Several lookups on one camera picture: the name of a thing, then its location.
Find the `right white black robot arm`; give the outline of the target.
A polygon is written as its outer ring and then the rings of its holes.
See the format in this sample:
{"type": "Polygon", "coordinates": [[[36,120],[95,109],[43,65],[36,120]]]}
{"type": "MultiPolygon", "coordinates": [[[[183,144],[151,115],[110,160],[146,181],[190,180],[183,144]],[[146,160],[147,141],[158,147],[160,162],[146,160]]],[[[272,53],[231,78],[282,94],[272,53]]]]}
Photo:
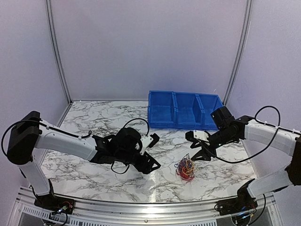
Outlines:
{"type": "Polygon", "coordinates": [[[216,150],[223,145],[240,140],[255,141],[266,148],[276,148],[291,156],[290,164],[277,172],[253,179],[241,186],[233,200],[233,207],[243,211],[251,204],[251,199],[268,192],[277,192],[288,186],[301,184],[301,134],[293,129],[282,128],[260,121],[256,117],[244,115],[234,118],[226,106],[211,113],[218,131],[209,134],[206,131],[186,132],[185,138],[192,142],[191,148],[200,147],[192,159],[210,161],[216,157],[216,150]]]}

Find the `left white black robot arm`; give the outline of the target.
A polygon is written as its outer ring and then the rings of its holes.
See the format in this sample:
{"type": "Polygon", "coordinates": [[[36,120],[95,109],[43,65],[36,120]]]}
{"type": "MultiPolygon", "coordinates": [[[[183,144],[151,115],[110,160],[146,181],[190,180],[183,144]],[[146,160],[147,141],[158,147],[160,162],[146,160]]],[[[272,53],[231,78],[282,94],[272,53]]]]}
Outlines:
{"type": "Polygon", "coordinates": [[[63,130],[41,119],[32,111],[10,125],[3,133],[0,146],[7,159],[18,166],[29,181],[36,196],[48,209],[59,206],[51,181],[46,178],[33,155],[35,149],[49,149],[77,156],[95,164],[123,163],[133,166],[145,175],[161,165],[147,153],[159,141],[156,133],[142,136],[137,130],[124,125],[115,135],[99,137],[89,132],[85,136],[63,130]]]}

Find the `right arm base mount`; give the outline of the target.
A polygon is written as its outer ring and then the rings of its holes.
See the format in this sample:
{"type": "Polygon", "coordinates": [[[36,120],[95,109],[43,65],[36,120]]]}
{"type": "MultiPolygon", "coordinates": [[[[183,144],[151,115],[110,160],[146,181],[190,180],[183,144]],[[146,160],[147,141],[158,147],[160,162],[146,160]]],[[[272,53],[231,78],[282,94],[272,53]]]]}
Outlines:
{"type": "Polygon", "coordinates": [[[214,209],[219,212],[221,216],[228,214],[235,214],[239,212],[244,212],[251,209],[256,209],[258,207],[255,198],[244,198],[242,196],[229,198],[224,200],[219,200],[214,209]]]}

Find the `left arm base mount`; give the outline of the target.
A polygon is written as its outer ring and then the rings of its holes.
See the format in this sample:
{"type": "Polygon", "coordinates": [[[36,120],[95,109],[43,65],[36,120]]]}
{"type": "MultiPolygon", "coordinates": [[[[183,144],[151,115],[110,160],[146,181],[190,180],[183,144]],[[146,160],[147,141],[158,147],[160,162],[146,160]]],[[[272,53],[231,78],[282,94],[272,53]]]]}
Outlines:
{"type": "Polygon", "coordinates": [[[75,200],[49,194],[38,196],[38,198],[36,198],[34,202],[34,205],[43,209],[51,210],[53,212],[58,212],[63,207],[66,207],[64,212],[66,212],[67,214],[72,214],[74,210],[75,200]]]}

